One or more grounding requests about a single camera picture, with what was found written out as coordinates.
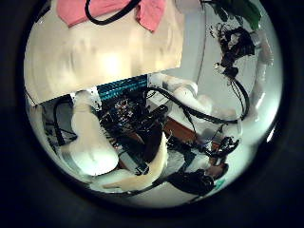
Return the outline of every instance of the white panel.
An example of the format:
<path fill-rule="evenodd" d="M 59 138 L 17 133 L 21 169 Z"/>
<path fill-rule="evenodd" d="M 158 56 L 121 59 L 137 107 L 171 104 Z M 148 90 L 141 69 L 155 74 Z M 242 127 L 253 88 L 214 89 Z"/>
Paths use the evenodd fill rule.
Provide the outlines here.
<path fill-rule="evenodd" d="M 214 69 L 215 63 L 221 61 L 221 50 L 217 39 L 213 38 L 209 32 L 211 26 L 217 23 L 223 23 L 218 15 L 214 14 L 213 9 L 209 5 L 205 5 L 206 11 L 206 47 L 203 63 L 201 66 L 201 73 L 198 81 L 199 94 L 205 94 L 212 98 L 216 106 L 221 108 L 235 108 L 240 113 L 241 108 L 238 98 L 233 93 L 230 86 L 227 85 L 227 79 L 219 74 Z M 234 28 L 239 27 L 236 20 L 228 21 L 227 25 Z M 237 79 L 244 85 L 245 89 L 250 93 L 256 78 L 257 55 L 251 57 L 244 57 L 237 60 L 236 64 L 239 74 Z"/>
<path fill-rule="evenodd" d="M 184 42 L 180 68 L 163 73 L 197 82 L 205 47 L 205 11 L 194 11 L 185 15 Z"/>
<path fill-rule="evenodd" d="M 56 5 L 53 0 L 28 40 L 25 82 L 37 104 L 181 64 L 184 17 L 174 0 L 166 1 L 153 33 L 135 20 L 134 13 L 104 27 L 87 21 L 68 28 L 57 16 Z"/>

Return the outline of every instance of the wire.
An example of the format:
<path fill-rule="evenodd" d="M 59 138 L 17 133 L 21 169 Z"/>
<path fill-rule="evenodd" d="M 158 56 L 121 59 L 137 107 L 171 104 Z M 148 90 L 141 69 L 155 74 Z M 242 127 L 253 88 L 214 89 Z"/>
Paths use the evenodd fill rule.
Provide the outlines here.
<path fill-rule="evenodd" d="M 206 144 L 208 144 L 208 143 L 211 143 L 211 142 L 214 140 L 214 138 L 217 136 L 217 134 L 219 133 L 219 131 L 222 130 L 222 128 L 223 128 L 224 126 L 225 126 L 225 124 L 222 124 L 222 125 L 218 128 L 218 130 L 216 131 L 216 133 L 212 136 L 211 140 L 209 140 L 208 142 L 205 142 L 203 145 L 206 145 Z"/>
<path fill-rule="evenodd" d="M 233 81 L 236 83 L 236 86 L 239 88 L 240 92 L 243 94 L 243 97 L 244 97 L 244 100 L 245 100 L 246 108 L 244 108 L 244 112 L 239 117 L 241 120 L 244 120 L 247 117 L 248 112 L 249 112 L 249 106 L 250 106 L 249 96 L 248 96 L 248 93 L 246 92 L 245 88 L 242 86 L 242 84 L 237 79 L 234 79 Z M 160 92 L 160 94 L 162 96 L 171 100 L 173 103 L 175 103 L 180 108 L 182 108 L 184 113 L 188 112 L 190 115 L 193 115 L 193 116 L 195 116 L 199 119 L 203 119 L 205 121 L 211 122 L 213 124 L 237 124 L 238 123 L 238 119 L 228 121 L 228 120 L 223 120 L 223 119 L 220 119 L 220 118 L 217 118 L 217 117 L 210 116 L 210 115 L 204 114 L 202 112 L 199 112 L 199 111 L 187 106 L 186 104 L 182 103 L 180 100 L 175 98 L 172 94 L 170 94 L 168 91 L 166 91 L 162 88 L 146 87 L 146 88 L 143 88 L 143 91 L 144 92 L 158 91 L 158 92 Z"/>
<path fill-rule="evenodd" d="M 32 103 L 33 103 L 34 105 L 37 105 L 37 104 L 34 102 L 34 100 L 32 99 L 32 97 L 29 95 L 29 93 L 28 93 L 28 91 L 27 91 L 26 88 L 25 88 L 25 91 L 26 91 L 27 95 L 29 96 L 30 100 L 32 101 Z"/>
<path fill-rule="evenodd" d="M 234 91 L 235 95 L 237 96 L 238 100 L 240 101 L 241 112 L 244 113 L 244 111 L 245 111 L 244 104 L 243 104 L 243 101 L 242 101 L 242 99 L 240 97 L 240 92 L 238 90 L 238 87 L 236 86 L 236 84 L 234 82 L 231 82 L 231 88 Z"/>
<path fill-rule="evenodd" d="M 46 125 L 52 125 L 54 126 L 55 123 L 46 123 Z M 68 130 L 64 130 L 63 128 L 59 128 L 61 131 L 67 133 L 67 134 L 71 134 L 71 135 L 76 135 L 74 132 L 68 131 Z"/>
<path fill-rule="evenodd" d="M 198 138 L 197 129 L 195 128 L 195 126 L 193 124 L 193 120 L 192 120 L 189 112 L 187 110 L 183 109 L 183 113 L 184 113 L 185 117 L 188 119 L 188 121 L 190 122 L 190 124 L 192 125 L 193 131 L 194 131 L 194 139 L 193 139 L 193 143 L 194 143 Z"/>
<path fill-rule="evenodd" d="M 131 0 L 122 10 L 120 10 L 118 13 L 114 14 L 113 16 L 103 20 L 99 21 L 96 20 L 89 11 L 89 4 L 91 0 L 86 0 L 85 2 L 85 15 L 92 23 L 98 26 L 105 26 L 107 24 L 110 24 L 114 21 L 119 20 L 120 18 L 127 15 L 130 11 L 132 11 L 136 6 L 142 1 L 142 0 Z"/>
<path fill-rule="evenodd" d="M 68 98 L 67 97 L 62 97 L 55 103 L 55 106 L 53 107 L 54 128 L 55 128 L 55 134 L 56 134 L 59 145 L 64 145 L 66 142 L 65 142 L 65 139 L 64 139 L 64 137 L 61 133 L 60 127 L 58 125 L 57 108 L 58 108 L 59 105 L 64 104 L 65 101 L 68 101 Z"/>
<path fill-rule="evenodd" d="M 217 23 L 216 26 L 215 26 L 215 29 L 218 32 L 218 38 L 221 39 L 225 36 L 225 33 L 228 30 L 231 30 L 231 29 L 234 29 L 234 28 L 231 25 L 226 25 L 226 24 L 223 24 L 223 23 Z"/>

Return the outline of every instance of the black cable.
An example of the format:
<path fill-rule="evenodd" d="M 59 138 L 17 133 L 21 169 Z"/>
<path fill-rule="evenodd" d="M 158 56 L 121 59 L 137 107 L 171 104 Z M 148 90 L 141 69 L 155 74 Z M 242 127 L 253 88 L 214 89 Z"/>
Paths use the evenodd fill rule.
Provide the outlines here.
<path fill-rule="evenodd" d="M 188 119 L 188 121 L 192 125 L 193 131 L 194 131 L 194 139 L 193 139 L 193 143 L 194 143 L 198 138 L 197 129 L 194 126 L 194 123 L 192 121 L 192 118 L 191 118 L 191 115 L 189 114 L 189 112 L 185 109 L 183 109 L 182 111 L 183 111 L 183 114 L 185 115 L 185 117 Z"/>
<path fill-rule="evenodd" d="M 240 101 L 240 104 L 241 104 L 241 112 L 244 113 L 245 111 L 245 108 L 244 108 L 244 104 L 243 104 L 243 101 L 241 99 L 241 96 L 240 96 L 240 92 L 238 90 L 238 87 L 236 86 L 236 84 L 234 82 L 231 82 L 231 88 L 232 90 L 234 91 L 235 95 L 237 96 L 238 100 Z"/>
<path fill-rule="evenodd" d="M 217 134 L 219 133 L 220 130 L 222 130 L 222 128 L 224 127 L 224 124 L 222 124 L 216 131 L 216 133 L 212 136 L 211 140 L 209 140 L 208 142 L 205 142 L 203 145 L 206 145 L 210 142 L 212 142 L 214 140 L 214 138 L 217 136 Z"/>
<path fill-rule="evenodd" d="M 113 16 L 103 20 L 99 21 L 95 19 L 90 11 L 89 11 L 89 4 L 91 0 L 86 0 L 85 2 L 85 15 L 92 23 L 99 26 L 105 26 L 107 24 L 110 24 L 114 21 L 117 21 L 127 15 L 130 11 L 132 11 L 142 0 L 131 0 L 122 10 L 120 10 L 118 13 L 114 14 Z"/>
<path fill-rule="evenodd" d="M 145 99 L 150 99 L 156 94 L 156 91 L 153 91 L 149 96 L 147 96 Z"/>
<path fill-rule="evenodd" d="M 32 99 L 32 97 L 29 95 L 29 93 L 28 93 L 28 91 L 27 91 L 26 88 L 25 88 L 25 91 L 26 91 L 27 95 L 29 96 L 30 100 L 32 101 L 32 103 L 33 103 L 34 105 L 36 105 L 36 103 L 34 102 L 34 100 Z"/>
<path fill-rule="evenodd" d="M 59 145 L 64 145 L 66 142 L 65 142 L 65 139 L 64 139 L 64 137 L 61 133 L 61 129 L 58 125 L 57 108 L 58 108 L 59 105 L 63 104 L 65 101 L 68 101 L 68 98 L 67 97 L 62 97 L 55 103 L 55 105 L 53 107 L 54 128 L 55 128 L 55 134 L 56 134 Z"/>
<path fill-rule="evenodd" d="M 52 126 L 54 126 L 54 123 L 46 123 L 46 125 L 52 125 Z M 65 129 L 63 129 L 63 128 L 60 128 L 60 127 L 59 127 L 59 129 L 60 129 L 61 131 L 63 131 L 63 132 L 66 132 L 67 134 L 76 135 L 74 132 L 65 130 Z"/>
<path fill-rule="evenodd" d="M 202 150 L 202 152 L 208 156 L 209 158 L 224 158 L 227 155 L 229 155 L 230 153 L 232 153 L 239 145 L 239 140 L 237 140 L 236 142 L 233 143 L 233 147 L 232 148 L 228 148 L 228 149 L 224 149 L 221 152 L 216 151 L 210 151 L 207 148 L 204 148 Z"/>
<path fill-rule="evenodd" d="M 240 116 L 240 119 L 244 120 L 249 112 L 249 106 L 250 106 L 249 96 L 248 96 L 248 93 L 246 92 L 245 88 L 242 86 L 242 84 L 237 79 L 233 79 L 233 81 L 236 83 L 236 86 L 239 88 L 240 92 L 243 94 L 243 97 L 245 100 L 246 108 L 244 110 L 244 113 L 242 113 L 242 115 Z M 178 100 L 177 98 L 175 98 L 173 95 L 171 95 L 169 92 L 167 92 L 166 90 L 164 90 L 162 88 L 147 87 L 147 88 L 143 88 L 143 91 L 144 92 L 158 91 L 158 92 L 160 92 L 160 94 L 162 94 L 167 99 L 171 100 L 173 103 L 178 105 L 180 108 L 184 109 L 186 112 L 188 112 L 189 114 L 191 114 L 199 119 L 203 119 L 205 121 L 208 121 L 208 122 L 211 122 L 214 124 L 237 124 L 238 123 L 238 119 L 232 120 L 232 121 L 227 121 L 227 120 L 223 120 L 223 119 L 199 112 L 199 111 L 187 106 L 186 104 L 182 103 L 180 100 Z"/>

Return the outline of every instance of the green object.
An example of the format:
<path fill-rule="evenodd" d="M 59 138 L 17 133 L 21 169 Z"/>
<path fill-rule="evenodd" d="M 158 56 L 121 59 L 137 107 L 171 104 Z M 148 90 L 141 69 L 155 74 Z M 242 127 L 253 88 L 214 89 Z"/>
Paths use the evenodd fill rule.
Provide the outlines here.
<path fill-rule="evenodd" d="M 214 190 L 219 190 L 220 187 L 225 183 L 226 179 L 218 180 Z"/>
<path fill-rule="evenodd" d="M 245 19 L 252 30 L 258 29 L 261 14 L 257 6 L 250 0 L 214 0 L 202 1 L 202 3 L 210 4 L 215 14 L 223 22 L 227 22 L 228 18 L 235 17 L 240 25 L 243 25 L 243 19 Z"/>

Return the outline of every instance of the pink towel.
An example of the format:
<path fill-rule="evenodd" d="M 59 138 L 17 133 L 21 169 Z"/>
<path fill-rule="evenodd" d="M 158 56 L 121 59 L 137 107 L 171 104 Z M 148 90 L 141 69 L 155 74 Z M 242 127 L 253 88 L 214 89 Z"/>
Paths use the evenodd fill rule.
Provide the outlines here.
<path fill-rule="evenodd" d="M 121 10 L 130 0 L 91 0 L 90 12 L 93 17 L 109 12 Z M 85 12 L 86 0 L 58 0 L 58 16 L 68 25 L 73 27 L 87 19 Z M 161 22 L 165 7 L 165 0 L 142 0 L 139 4 L 137 20 L 151 31 L 155 31 Z"/>

